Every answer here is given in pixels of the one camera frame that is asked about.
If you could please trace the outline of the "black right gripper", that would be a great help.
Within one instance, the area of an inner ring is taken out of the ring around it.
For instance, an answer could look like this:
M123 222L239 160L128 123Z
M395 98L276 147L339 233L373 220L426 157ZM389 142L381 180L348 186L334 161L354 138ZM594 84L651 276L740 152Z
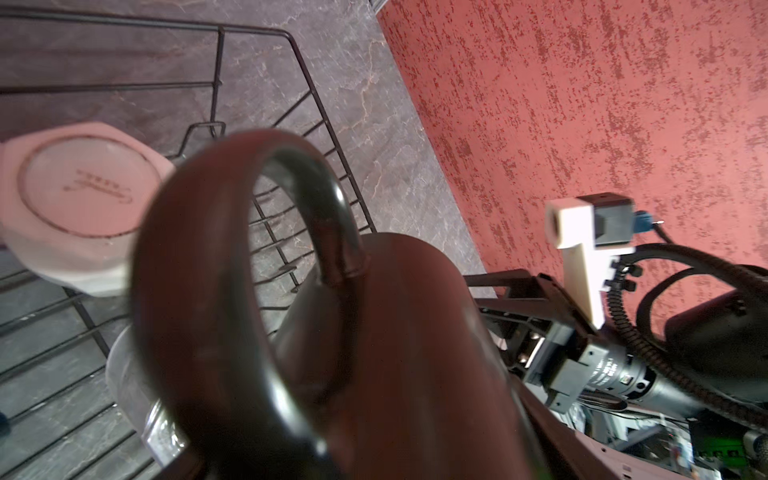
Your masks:
M475 300L481 319L504 341L507 370L541 387L550 410L565 413L579 400L629 402L653 385L645 363L594 327L551 277L517 269L464 279L470 287L504 290L500 298Z

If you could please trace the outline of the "black mug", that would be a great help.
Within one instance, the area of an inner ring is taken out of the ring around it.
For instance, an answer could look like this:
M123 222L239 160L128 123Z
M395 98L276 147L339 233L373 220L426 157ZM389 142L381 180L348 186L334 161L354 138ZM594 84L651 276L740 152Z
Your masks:
M455 265L413 237L360 238L366 266L347 287L326 284L315 255L275 334L260 315L337 478L552 478Z

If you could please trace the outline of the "clear plastic cup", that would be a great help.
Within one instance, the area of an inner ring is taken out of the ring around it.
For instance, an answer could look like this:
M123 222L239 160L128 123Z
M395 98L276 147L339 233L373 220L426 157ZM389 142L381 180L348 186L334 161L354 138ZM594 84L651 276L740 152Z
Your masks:
M170 465L188 441L177 428L151 386L126 327L114 342L106 362L106 383L117 407L162 467Z

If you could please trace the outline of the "white faceted mug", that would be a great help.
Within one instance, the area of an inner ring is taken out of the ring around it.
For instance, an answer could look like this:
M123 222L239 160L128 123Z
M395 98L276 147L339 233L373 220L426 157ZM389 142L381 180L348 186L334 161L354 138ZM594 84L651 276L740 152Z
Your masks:
M101 122L1 145L1 240L28 270L93 297L127 292L145 213L175 167Z

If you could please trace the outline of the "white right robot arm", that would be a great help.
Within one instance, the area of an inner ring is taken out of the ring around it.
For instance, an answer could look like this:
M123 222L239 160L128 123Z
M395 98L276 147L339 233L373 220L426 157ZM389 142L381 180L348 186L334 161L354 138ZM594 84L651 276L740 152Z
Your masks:
M599 329L554 279L524 269L468 275L470 287L500 287L476 304L506 343L500 356L544 403L564 414L572 405L601 410L639 406L676 418L705 410L726 416L767 403L767 326L757 308L728 292L673 317L660 355L628 344L613 326Z

